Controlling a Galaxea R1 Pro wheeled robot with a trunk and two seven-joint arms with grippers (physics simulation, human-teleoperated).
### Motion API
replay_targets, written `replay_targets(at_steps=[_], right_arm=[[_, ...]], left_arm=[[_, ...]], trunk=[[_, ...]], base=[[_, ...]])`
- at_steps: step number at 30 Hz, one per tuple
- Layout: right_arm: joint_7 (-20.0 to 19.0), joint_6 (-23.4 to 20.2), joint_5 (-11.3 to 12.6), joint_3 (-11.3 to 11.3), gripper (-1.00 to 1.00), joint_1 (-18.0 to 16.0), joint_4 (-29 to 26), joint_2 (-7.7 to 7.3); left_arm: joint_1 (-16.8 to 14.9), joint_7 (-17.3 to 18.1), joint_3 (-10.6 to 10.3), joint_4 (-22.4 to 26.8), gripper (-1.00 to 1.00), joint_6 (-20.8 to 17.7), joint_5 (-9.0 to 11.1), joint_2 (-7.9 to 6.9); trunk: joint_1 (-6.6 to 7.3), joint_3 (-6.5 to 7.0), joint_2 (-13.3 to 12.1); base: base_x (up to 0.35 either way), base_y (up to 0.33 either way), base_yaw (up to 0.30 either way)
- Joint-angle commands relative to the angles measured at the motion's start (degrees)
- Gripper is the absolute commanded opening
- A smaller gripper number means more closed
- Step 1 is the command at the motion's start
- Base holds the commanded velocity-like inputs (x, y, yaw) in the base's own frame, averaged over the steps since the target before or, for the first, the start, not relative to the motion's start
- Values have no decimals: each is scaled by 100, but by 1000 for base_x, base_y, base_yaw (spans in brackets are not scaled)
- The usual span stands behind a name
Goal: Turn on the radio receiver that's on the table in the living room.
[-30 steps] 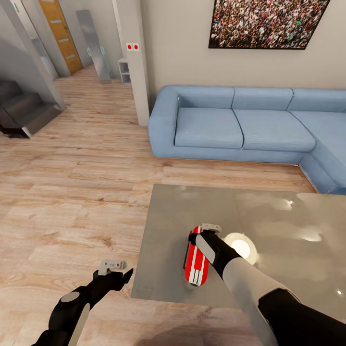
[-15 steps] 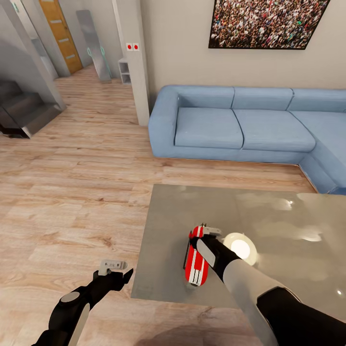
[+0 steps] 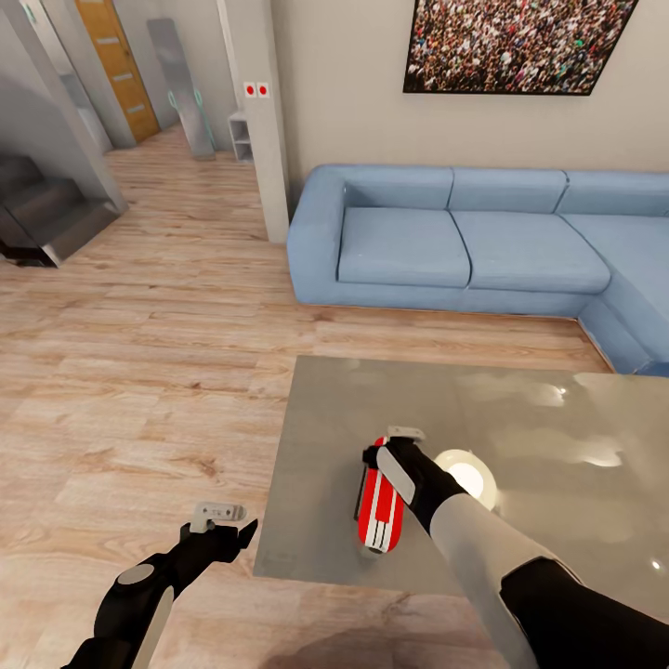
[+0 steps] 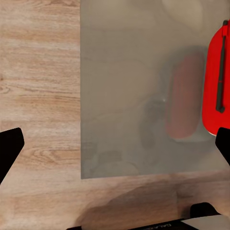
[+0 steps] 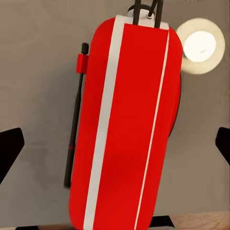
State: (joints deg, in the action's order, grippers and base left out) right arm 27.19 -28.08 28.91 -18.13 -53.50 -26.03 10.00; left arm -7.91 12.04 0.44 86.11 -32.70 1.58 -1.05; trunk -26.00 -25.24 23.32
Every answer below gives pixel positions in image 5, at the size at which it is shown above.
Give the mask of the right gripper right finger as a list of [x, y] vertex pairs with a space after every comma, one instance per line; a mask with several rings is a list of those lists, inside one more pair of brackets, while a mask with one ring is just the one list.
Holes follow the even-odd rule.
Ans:
[[219, 128], [215, 143], [230, 165], [230, 129]]

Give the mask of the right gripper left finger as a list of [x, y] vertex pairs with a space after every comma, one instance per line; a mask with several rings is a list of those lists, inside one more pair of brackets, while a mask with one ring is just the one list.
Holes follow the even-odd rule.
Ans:
[[0, 184], [23, 146], [23, 133], [19, 127], [0, 133]]

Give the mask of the radio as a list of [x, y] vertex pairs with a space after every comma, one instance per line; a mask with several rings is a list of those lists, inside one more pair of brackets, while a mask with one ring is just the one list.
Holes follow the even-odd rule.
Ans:
[[97, 29], [89, 56], [82, 44], [64, 177], [76, 230], [150, 227], [182, 89], [182, 43], [162, 8], [163, 0], [135, 0]]

